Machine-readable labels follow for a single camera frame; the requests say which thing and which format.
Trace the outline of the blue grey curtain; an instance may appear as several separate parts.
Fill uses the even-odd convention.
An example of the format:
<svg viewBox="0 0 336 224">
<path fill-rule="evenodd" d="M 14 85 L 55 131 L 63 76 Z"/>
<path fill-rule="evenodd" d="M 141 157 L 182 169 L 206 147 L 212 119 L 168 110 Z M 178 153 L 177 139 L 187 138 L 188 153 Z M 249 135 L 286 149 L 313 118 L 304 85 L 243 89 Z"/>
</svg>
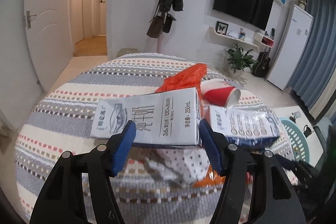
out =
<svg viewBox="0 0 336 224">
<path fill-rule="evenodd" d="M 306 11 L 313 16 L 313 23 L 288 87 L 311 111 L 335 70 L 335 0 L 306 2 Z"/>
</svg>

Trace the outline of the black mug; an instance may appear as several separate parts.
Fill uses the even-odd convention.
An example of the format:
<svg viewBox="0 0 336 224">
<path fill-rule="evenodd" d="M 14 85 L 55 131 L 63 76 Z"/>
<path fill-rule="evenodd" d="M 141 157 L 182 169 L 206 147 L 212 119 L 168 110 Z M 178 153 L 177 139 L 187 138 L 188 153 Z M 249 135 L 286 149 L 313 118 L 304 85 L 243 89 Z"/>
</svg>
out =
<svg viewBox="0 0 336 224">
<path fill-rule="evenodd" d="M 306 124 L 303 127 L 303 134 L 304 134 L 304 136 L 306 138 L 308 138 L 312 133 L 313 133 L 313 129 L 308 124 Z"/>
</svg>

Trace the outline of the white room door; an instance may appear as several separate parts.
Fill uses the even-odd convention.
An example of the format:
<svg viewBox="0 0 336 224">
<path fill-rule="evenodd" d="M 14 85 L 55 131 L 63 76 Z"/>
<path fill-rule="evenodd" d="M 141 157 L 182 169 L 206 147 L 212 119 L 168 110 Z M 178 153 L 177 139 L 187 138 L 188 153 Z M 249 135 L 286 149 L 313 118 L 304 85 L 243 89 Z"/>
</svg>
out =
<svg viewBox="0 0 336 224">
<path fill-rule="evenodd" d="M 26 38 L 39 83 L 49 92 L 72 59 L 70 0 L 24 0 Z"/>
</svg>

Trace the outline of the orange snack wrapper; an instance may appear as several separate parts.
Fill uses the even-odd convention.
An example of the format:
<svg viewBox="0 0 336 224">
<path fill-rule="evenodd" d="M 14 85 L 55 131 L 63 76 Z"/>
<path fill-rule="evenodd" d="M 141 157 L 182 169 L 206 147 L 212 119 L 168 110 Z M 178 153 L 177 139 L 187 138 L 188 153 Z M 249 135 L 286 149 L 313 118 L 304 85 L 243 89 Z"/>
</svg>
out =
<svg viewBox="0 0 336 224">
<path fill-rule="evenodd" d="M 195 169 L 196 182 L 193 183 L 193 188 L 209 187 L 224 184 L 226 178 L 218 175 L 216 171 L 213 170 L 212 166 L 209 165 L 207 172 L 204 168 Z"/>
</svg>

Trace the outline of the orange plastic bag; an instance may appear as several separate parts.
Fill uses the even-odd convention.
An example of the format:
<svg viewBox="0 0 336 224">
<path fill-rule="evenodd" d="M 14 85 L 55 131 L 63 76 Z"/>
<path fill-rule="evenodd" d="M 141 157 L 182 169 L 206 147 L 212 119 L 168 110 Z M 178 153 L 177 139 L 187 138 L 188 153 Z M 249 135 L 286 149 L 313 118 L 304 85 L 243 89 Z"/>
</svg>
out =
<svg viewBox="0 0 336 224">
<path fill-rule="evenodd" d="M 159 87 L 155 91 L 155 93 L 162 93 L 187 88 L 196 88 L 198 94 L 201 95 L 201 81 L 206 74 L 206 64 L 195 64 L 177 73 L 175 76 L 165 79 L 162 86 Z"/>
</svg>

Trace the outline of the light blue plastic basket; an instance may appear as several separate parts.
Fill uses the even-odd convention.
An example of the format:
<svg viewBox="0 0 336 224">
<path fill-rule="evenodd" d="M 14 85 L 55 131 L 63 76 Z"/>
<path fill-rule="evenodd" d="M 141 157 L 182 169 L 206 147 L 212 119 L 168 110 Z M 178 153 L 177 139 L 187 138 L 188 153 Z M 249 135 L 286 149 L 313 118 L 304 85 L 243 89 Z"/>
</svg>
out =
<svg viewBox="0 0 336 224">
<path fill-rule="evenodd" d="M 304 161 L 310 164 L 310 153 L 306 137 L 299 127 L 288 118 L 280 118 L 289 139 L 289 148 L 283 157 L 288 160 Z"/>
</svg>

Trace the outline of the framed butterfly picture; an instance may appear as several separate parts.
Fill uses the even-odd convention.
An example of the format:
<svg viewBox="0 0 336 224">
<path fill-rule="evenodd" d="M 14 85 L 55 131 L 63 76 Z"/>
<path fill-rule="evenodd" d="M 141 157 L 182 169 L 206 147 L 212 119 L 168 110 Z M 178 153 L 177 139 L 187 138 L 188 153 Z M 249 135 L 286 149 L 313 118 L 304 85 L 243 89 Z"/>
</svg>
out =
<svg viewBox="0 0 336 224">
<path fill-rule="evenodd" d="M 217 21 L 216 26 L 215 26 L 215 32 L 217 34 L 226 35 L 227 34 L 227 29 L 228 29 L 228 24 L 227 23 Z"/>
</svg>

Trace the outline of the red white paper cup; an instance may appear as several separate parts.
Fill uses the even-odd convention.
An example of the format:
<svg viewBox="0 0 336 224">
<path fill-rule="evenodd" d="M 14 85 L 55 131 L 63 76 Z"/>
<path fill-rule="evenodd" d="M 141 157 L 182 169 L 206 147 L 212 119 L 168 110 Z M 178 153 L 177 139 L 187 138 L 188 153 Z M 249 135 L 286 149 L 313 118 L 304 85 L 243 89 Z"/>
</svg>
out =
<svg viewBox="0 0 336 224">
<path fill-rule="evenodd" d="M 233 107 L 238 104 L 241 90 L 221 79 L 201 82 L 202 98 L 208 103 L 220 107 Z"/>
</svg>

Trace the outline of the white patterned paper wrapper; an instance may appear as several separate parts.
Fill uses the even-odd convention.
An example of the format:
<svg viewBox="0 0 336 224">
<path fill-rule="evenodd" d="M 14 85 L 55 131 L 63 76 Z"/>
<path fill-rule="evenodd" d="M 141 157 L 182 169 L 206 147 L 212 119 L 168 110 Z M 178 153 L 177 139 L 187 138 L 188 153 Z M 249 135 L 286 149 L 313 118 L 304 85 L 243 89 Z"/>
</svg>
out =
<svg viewBox="0 0 336 224">
<path fill-rule="evenodd" d="M 164 181 L 192 185 L 206 177 L 210 162 L 203 149 L 151 149 L 145 162 Z"/>
</svg>

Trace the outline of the white curved wall shelf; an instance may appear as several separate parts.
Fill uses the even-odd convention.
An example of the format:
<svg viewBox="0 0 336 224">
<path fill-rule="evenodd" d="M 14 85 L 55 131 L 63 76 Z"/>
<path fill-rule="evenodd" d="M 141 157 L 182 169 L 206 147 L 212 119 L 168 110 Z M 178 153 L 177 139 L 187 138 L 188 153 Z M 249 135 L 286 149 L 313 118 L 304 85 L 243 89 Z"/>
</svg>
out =
<svg viewBox="0 0 336 224">
<path fill-rule="evenodd" d="M 253 42 L 249 42 L 249 41 L 245 41 L 245 40 L 242 40 L 242 39 L 238 39 L 238 38 L 235 38 L 233 36 L 229 36 L 229 35 L 223 35 L 223 34 L 219 34 L 215 31 L 215 28 L 214 27 L 209 27 L 209 30 L 214 33 L 215 35 L 221 37 L 221 38 L 225 38 L 225 39 L 228 39 L 232 42 L 235 42 L 235 43 L 240 43 L 240 44 L 244 44 L 244 45 L 247 45 L 249 46 L 250 48 L 252 48 L 253 50 L 255 50 L 256 52 L 259 52 L 259 47 L 254 44 Z"/>
</svg>

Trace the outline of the phone stand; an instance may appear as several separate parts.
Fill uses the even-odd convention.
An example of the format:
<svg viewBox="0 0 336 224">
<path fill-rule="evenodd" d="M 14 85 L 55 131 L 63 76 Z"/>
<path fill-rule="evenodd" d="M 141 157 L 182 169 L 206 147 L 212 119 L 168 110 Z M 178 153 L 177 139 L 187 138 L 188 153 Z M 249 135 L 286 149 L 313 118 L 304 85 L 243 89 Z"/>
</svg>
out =
<svg viewBox="0 0 336 224">
<path fill-rule="evenodd" d="M 299 111 L 295 111 L 291 114 L 289 120 L 292 121 L 293 123 L 296 123 L 296 120 L 298 120 L 299 118 L 301 118 L 301 113 Z"/>
</svg>

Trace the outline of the grey white milk carton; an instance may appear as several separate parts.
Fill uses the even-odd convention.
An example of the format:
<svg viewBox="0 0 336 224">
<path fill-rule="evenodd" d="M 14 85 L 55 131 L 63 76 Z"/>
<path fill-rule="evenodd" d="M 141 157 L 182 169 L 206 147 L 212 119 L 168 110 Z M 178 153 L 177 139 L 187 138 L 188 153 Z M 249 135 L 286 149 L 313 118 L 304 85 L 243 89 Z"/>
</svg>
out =
<svg viewBox="0 0 336 224">
<path fill-rule="evenodd" d="M 100 100 L 90 137 L 108 139 L 128 121 L 136 127 L 134 144 L 163 149 L 199 147 L 201 107 L 196 88 Z"/>
</svg>

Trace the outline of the blue white milk carton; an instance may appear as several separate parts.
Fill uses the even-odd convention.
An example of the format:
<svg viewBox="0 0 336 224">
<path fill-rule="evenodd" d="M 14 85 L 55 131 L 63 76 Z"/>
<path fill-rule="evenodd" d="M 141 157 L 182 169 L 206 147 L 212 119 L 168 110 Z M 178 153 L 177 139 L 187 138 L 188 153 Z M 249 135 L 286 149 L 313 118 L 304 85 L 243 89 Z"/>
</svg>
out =
<svg viewBox="0 0 336 224">
<path fill-rule="evenodd" d="M 280 136 L 280 124 L 270 112 L 210 105 L 206 119 L 229 143 L 250 148 L 270 147 Z"/>
</svg>

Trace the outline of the striped woven bedspread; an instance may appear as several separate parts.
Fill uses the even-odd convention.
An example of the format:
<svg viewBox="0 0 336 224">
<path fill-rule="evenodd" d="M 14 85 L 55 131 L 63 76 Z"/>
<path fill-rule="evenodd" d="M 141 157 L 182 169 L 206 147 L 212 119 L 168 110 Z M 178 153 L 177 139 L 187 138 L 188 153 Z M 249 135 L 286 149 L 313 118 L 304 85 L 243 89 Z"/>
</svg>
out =
<svg viewBox="0 0 336 224">
<path fill-rule="evenodd" d="M 28 218 L 61 154 L 91 151 L 96 106 L 100 100 L 151 94 L 163 81 L 196 63 L 157 53 L 128 54 L 78 75 L 35 106 L 19 133 L 15 164 L 19 199 Z M 224 79 L 207 68 L 202 80 Z M 223 184 L 193 188 L 164 181 L 150 169 L 151 149 L 134 147 L 111 184 L 126 223 L 208 223 Z"/>
</svg>

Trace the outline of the black wall television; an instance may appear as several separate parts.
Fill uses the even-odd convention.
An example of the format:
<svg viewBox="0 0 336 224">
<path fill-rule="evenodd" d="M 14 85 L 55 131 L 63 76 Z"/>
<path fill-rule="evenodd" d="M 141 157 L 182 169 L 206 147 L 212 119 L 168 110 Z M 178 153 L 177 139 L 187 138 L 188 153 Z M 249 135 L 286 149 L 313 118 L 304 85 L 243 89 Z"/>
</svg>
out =
<svg viewBox="0 0 336 224">
<path fill-rule="evenodd" d="M 265 30 L 273 0 L 214 0 L 213 10 Z"/>
</svg>

